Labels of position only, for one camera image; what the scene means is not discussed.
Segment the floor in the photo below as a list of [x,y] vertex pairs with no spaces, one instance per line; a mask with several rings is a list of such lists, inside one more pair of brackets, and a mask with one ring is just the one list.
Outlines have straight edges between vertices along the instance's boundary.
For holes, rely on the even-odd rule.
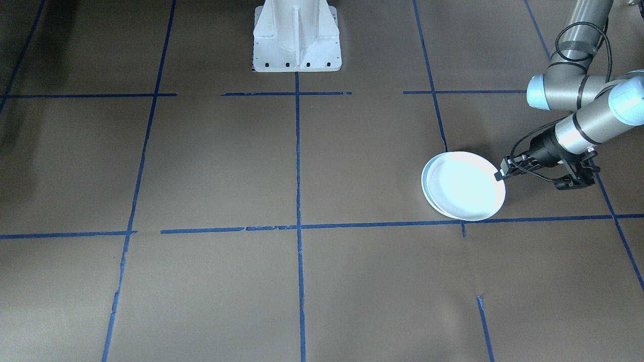
[[644,128],[483,222],[420,187],[566,114],[525,88],[572,3],[333,0],[342,70],[266,74],[261,0],[2,1],[0,361],[641,361]]

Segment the blue painter's tape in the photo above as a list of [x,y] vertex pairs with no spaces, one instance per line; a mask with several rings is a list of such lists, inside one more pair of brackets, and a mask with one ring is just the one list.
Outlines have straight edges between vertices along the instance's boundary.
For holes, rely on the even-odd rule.
[[628,255],[630,264],[633,266],[633,271],[635,272],[635,275],[638,278],[639,286],[644,292],[644,279],[642,278],[642,274],[639,271],[639,267],[637,262],[635,261],[635,257],[633,256],[633,253],[630,250],[630,246],[628,241],[626,240],[626,236],[624,236],[624,232],[621,230],[620,221],[618,220],[618,217],[615,215],[615,210],[612,208],[611,200],[609,199],[608,194],[606,193],[606,188],[604,188],[603,182],[601,181],[601,176],[598,173],[596,173],[595,177],[597,178],[597,183],[600,186],[601,193],[603,194],[604,199],[606,200],[608,209],[611,212],[613,222],[615,223],[615,228],[617,228],[617,232],[619,233],[621,238],[621,243],[624,245],[624,249],[626,250],[626,255]]
[[[616,215],[616,218],[644,218],[644,214]],[[431,226],[431,225],[463,225],[463,224],[501,224],[508,222],[552,222],[571,220],[606,220],[612,219],[611,215],[580,215],[580,216],[545,216],[534,218],[497,218],[479,221],[462,220],[430,220],[409,222],[363,222],[363,223],[338,223],[338,224],[302,224],[302,229],[337,229],[360,227],[395,227],[395,226]],[[297,225],[275,226],[247,226],[247,227],[209,227],[197,229],[164,229],[161,234],[194,234],[194,233],[228,233],[235,231],[270,231],[270,230],[296,230]]]
[[296,225],[247,226],[247,227],[203,227],[196,229],[164,229],[161,234],[235,233],[238,231],[295,230]]
[[267,95],[295,95],[295,93],[291,91],[261,91],[256,93],[232,92],[232,93],[224,93],[222,94],[222,97],[255,97],[255,96],[267,96]]
[[296,215],[298,234],[298,288],[299,288],[299,357],[300,362],[307,360],[307,334],[304,314],[304,265],[302,255],[302,212],[301,212],[301,173],[300,173],[300,134],[299,134],[299,73],[295,73],[295,152],[298,190],[296,195]]
[[177,93],[114,93],[114,94],[33,94],[10,95],[7,99],[38,98],[141,98],[141,97],[176,97]]
[[545,221],[569,221],[569,220],[603,220],[610,219],[611,215],[581,215],[581,216],[545,216],[538,218],[498,218],[479,221],[466,221],[467,224],[498,224],[502,222],[545,222]]
[[432,94],[432,91],[402,91],[402,94]]
[[644,218],[644,214],[616,214],[618,219],[635,219],[635,218]]
[[421,226],[421,225],[458,225],[459,220],[411,221],[411,222],[362,222],[347,224],[308,224],[302,229],[336,229],[342,227],[389,227],[389,226]]
[[438,98],[436,98],[436,87],[434,86],[434,79],[431,75],[430,58],[427,56],[427,47],[425,47],[425,36],[422,34],[421,18],[418,15],[418,4],[416,4],[416,0],[413,0],[412,2],[413,2],[413,11],[414,11],[414,14],[416,15],[416,25],[418,26],[418,34],[421,37],[422,54],[425,57],[425,67],[427,67],[427,76],[430,80],[431,97],[434,100],[436,118],[439,121],[440,137],[442,138],[443,145],[445,146],[445,152],[448,152],[449,150],[447,147],[447,140],[445,139],[445,131],[443,130],[442,119],[440,117],[439,100]]
[[247,226],[244,228],[246,231],[266,231],[266,230],[277,230],[277,226]]
[[116,314],[118,307],[118,299],[120,297],[121,285],[123,284],[123,275],[125,273],[125,255],[129,249],[130,234],[125,235],[125,242],[123,243],[123,252],[121,254],[120,268],[118,272],[118,287],[114,293],[114,300],[112,301],[112,310],[109,314],[108,333],[105,336],[105,345],[103,346],[103,356],[101,362],[107,362],[109,354],[109,345],[112,340],[112,332],[114,331],[114,322],[116,322]]
[[343,91],[264,91],[264,92],[251,92],[251,93],[242,93],[242,92],[231,92],[224,93],[222,97],[261,97],[268,95],[343,95]]
[[444,91],[402,91],[402,94],[521,94],[525,90],[444,90]]
[[494,362],[494,353],[492,352],[492,342],[489,338],[488,321],[485,318],[485,309],[483,308],[483,298],[477,296],[478,313],[481,315],[481,323],[483,324],[483,334],[485,335],[485,344],[488,346],[489,362]]
[[198,234],[198,233],[230,233],[244,231],[245,227],[204,227],[200,229],[164,229],[162,234]]
[[33,20],[32,28],[29,31],[29,35],[27,35],[27,39],[24,42],[24,46],[22,51],[20,52],[20,55],[18,56],[18,61],[15,64],[14,71],[11,73],[11,77],[9,78],[9,83],[7,84],[7,87],[5,89],[5,95],[2,99],[2,104],[0,104],[0,112],[2,112],[2,109],[5,106],[5,100],[8,98],[9,93],[11,93],[11,88],[14,86],[15,78],[18,76],[18,71],[20,70],[20,67],[24,61],[24,56],[27,54],[27,48],[29,48],[29,44],[31,43],[33,39],[33,35],[36,31],[36,27],[38,27],[38,22],[40,21],[41,15],[43,14],[43,8],[46,0],[41,0],[40,6],[38,6],[38,11],[36,12],[36,17]]
[[134,231],[95,231],[88,233],[48,233],[48,234],[7,234],[0,235],[0,240],[43,239],[43,238],[80,238],[85,236],[125,236]]
[[302,91],[299,95],[343,95],[343,91]]
[[544,36],[541,34],[541,30],[539,30],[539,25],[536,23],[535,15],[534,13],[532,13],[532,8],[530,7],[530,4],[527,2],[527,0],[524,0],[524,2],[526,3],[527,12],[530,13],[530,19],[532,19],[536,33],[539,35],[539,40],[541,40],[541,46],[544,47],[545,56],[548,57],[548,60],[550,60],[550,52],[548,52],[548,47],[545,45]]
[[[145,141],[143,142],[143,150],[141,151],[141,159],[138,165],[138,175],[137,175],[137,183],[134,188],[134,195],[132,197],[132,211],[129,216],[128,220],[128,231],[132,230],[133,224],[134,224],[134,216],[137,211],[137,200],[138,200],[138,193],[140,191],[141,187],[141,178],[143,177],[143,168],[146,163],[146,149],[147,149],[147,142],[150,138],[150,131],[152,128],[152,121],[155,116],[155,108],[156,108],[156,100],[158,98],[159,94],[159,87],[161,85],[161,77],[163,76],[163,67],[166,59],[166,52],[167,52],[167,45],[170,40],[170,32],[172,30],[172,22],[173,18],[175,16],[175,8],[176,8],[176,0],[172,1],[172,7],[170,9],[170,16],[167,24],[167,30],[166,30],[166,39],[164,41],[164,47],[163,51],[161,53],[161,61],[159,62],[159,70],[156,76],[156,86],[155,86],[155,96],[152,98],[152,105],[150,107],[150,116],[147,120],[147,129],[146,129],[146,138]],[[129,248],[129,239],[130,239],[130,234],[126,234],[125,236],[125,242],[123,243],[123,253],[121,255],[121,264],[120,264],[120,271],[118,274],[118,287],[116,293],[114,293],[114,300],[112,302],[112,312],[109,316],[109,324],[108,324],[108,332],[105,337],[105,345],[103,348],[103,355],[101,357],[102,362],[107,362],[108,356],[109,356],[109,346],[111,343],[111,338],[112,338],[112,332],[114,329],[114,323],[116,320],[116,313],[118,309],[118,298],[120,296],[120,291],[121,291],[121,286],[123,282],[123,275],[125,273],[125,263],[126,263],[126,255],[128,253],[128,248]]]

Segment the white plate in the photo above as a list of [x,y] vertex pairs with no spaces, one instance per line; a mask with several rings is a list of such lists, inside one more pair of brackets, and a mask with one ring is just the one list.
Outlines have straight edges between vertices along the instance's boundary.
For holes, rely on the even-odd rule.
[[496,181],[496,167],[469,152],[446,152],[422,172],[422,190],[434,209],[450,218],[478,221],[493,216],[506,199],[506,185]]
[[438,205],[436,205],[436,203],[434,202],[434,200],[430,196],[429,182],[428,182],[428,180],[429,180],[428,174],[429,174],[430,167],[434,163],[434,161],[436,161],[437,158],[439,158],[439,157],[441,157],[441,156],[443,156],[445,154],[446,153],[441,153],[439,155],[434,156],[431,160],[429,160],[427,162],[427,164],[425,164],[425,167],[422,169],[422,174],[421,174],[422,193],[425,195],[425,199],[427,199],[427,202],[429,202],[430,205],[434,209],[436,209],[436,211],[438,211],[439,213],[447,216],[448,218],[458,219],[456,216],[454,216],[452,214],[449,214],[445,210],[441,209]]

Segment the black cable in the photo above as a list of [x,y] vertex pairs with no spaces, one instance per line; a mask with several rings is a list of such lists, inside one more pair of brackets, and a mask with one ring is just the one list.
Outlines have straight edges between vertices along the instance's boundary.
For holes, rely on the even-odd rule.
[[[606,24],[604,25],[604,34],[608,36],[608,18],[606,18]],[[597,44],[597,50],[603,45],[603,37],[600,37],[600,43]]]
[[543,175],[541,175],[540,173],[536,173],[536,172],[534,172],[534,171],[528,170],[528,169],[524,168],[523,166],[521,166],[521,165],[517,164],[517,163],[515,162],[515,158],[516,158],[516,156],[515,156],[515,150],[516,150],[516,148],[519,146],[519,144],[520,144],[521,142],[523,142],[523,140],[525,140],[526,138],[530,137],[531,135],[534,135],[535,133],[537,133],[537,132],[539,132],[539,131],[541,131],[541,130],[543,130],[543,129],[545,129],[545,128],[548,128],[548,127],[554,126],[555,124],[559,123],[561,120],[564,120],[564,119],[565,119],[565,117],[564,117],[564,118],[562,118],[562,119],[558,119],[558,120],[552,121],[552,122],[550,122],[550,123],[544,124],[543,126],[540,126],[540,127],[536,128],[536,129],[533,129],[533,130],[532,130],[532,131],[530,131],[528,134],[526,134],[525,136],[521,137],[521,139],[520,139],[520,140],[518,140],[518,141],[515,143],[515,145],[514,145],[514,146],[512,146],[512,150],[510,151],[510,159],[512,160],[512,163],[516,166],[516,168],[518,168],[519,170],[521,170],[521,171],[523,171],[523,172],[525,172],[525,173],[529,173],[529,174],[531,174],[531,175],[537,176],[538,178],[541,178],[542,180],[545,180],[545,181],[548,181],[548,182],[552,182],[552,183],[554,183],[554,180],[553,180],[552,178],[547,178],[546,176],[543,176]]
[[606,52],[608,53],[608,72],[606,74],[606,83],[611,81],[611,73],[612,73],[612,51],[611,51],[611,42],[608,40],[608,35],[606,35],[606,32],[604,32],[599,26],[589,23],[588,21],[578,21],[577,23],[570,24],[569,26],[566,26],[560,33],[557,35],[557,39],[554,40],[554,48],[557,52],[557,55],[559,55],[561,58],[563,58],[566,61],[569,62],[581,62],[585,61],[589,58],[592,57],[592,55],[586,55],[584,58],[579,58],[579,59],[572,59],[566,57],[561,49],[559,48],[559,39],[561,39],[562,35],[567,32],[569,29],[579,26],[579,25],[586,25],[590,26],[591,28],[595,29],[600,35],[601,39],[606,43]]

